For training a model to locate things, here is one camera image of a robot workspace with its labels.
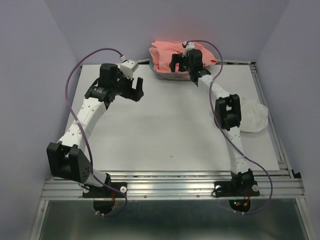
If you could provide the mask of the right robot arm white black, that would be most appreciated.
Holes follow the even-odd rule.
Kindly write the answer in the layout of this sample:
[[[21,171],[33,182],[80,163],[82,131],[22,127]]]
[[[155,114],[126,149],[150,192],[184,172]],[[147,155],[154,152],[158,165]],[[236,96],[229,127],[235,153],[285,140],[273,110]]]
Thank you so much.
[[[254,175],[243,153],[240,135],[242,120],[240,97],[224,90],[216,78],[205,69],[203,54],[198,49],[174,53],[169,64],[171,72],[188,72],[195,85],[209,95],[214,123],[224,136],[230,159],[231,180],[214,184],[214,197],[237,196],[250,191],[255,184]]]

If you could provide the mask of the pink skirt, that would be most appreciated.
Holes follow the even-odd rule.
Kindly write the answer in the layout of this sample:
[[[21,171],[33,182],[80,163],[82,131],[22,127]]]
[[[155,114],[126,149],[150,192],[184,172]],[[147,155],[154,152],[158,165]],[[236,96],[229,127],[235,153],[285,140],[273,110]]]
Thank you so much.
[[[218,63],[215,56],[200,43],[194,43],[197,50],[202,52],[202,62],[205,67]],[[170,63],[173,54],[184,52],[183,43],[173,43],[169,41],[154,41],[151,43],[149,53],[152,58],[154,70],[159,73],[171,73]]]

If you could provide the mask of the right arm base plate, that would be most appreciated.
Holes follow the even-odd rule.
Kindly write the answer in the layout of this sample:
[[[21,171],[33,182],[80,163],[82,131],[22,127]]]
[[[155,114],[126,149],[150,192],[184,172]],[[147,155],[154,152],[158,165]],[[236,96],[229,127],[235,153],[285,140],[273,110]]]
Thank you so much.
[[[260,190],[256,181],[248,186],[237,186],[229,181],[215,181],[211,192],[214,198],[228,198],[229,206],[236,213],[248,214],[251,198],[259,197]]]

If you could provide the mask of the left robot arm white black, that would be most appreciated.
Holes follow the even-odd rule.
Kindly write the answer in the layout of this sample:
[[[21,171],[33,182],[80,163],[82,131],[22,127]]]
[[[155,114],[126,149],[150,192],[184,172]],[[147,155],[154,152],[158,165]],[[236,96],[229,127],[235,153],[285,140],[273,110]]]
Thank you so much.
[[[86,156],[94,127],[117,96],[138,102],[143,96],[143,79],[133,75],[139,64],[126,60],[119,64],[103,63],[99,76],[88,88],[80,110],[65,134],[47,146],[51,174],[65,180],[94,187],[95,193],[106,197],[111,193],[109,174],[93,167],[92,156]]]

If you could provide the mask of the white pleated skirt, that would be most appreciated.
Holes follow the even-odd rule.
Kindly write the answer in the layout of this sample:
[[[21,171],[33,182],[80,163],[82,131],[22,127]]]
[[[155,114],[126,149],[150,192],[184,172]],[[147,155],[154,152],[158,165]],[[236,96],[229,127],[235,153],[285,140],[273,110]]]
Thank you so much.
[[[258,99],[240,98],[240,130],[246,133],[259,133],[268,126],[269,110]]]

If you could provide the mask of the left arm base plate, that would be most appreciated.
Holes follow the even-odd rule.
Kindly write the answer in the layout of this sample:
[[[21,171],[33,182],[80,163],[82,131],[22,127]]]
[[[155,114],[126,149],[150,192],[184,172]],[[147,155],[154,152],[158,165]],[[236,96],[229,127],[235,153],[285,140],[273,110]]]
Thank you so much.
[[[97,187],[88,184],[78,184],[82,188],[82,197],[84,199],[93,199],[93,210],[95,214],[102,217],[111,217],[118,215],[127,205],[127,182],[111,182],[111,187]]]

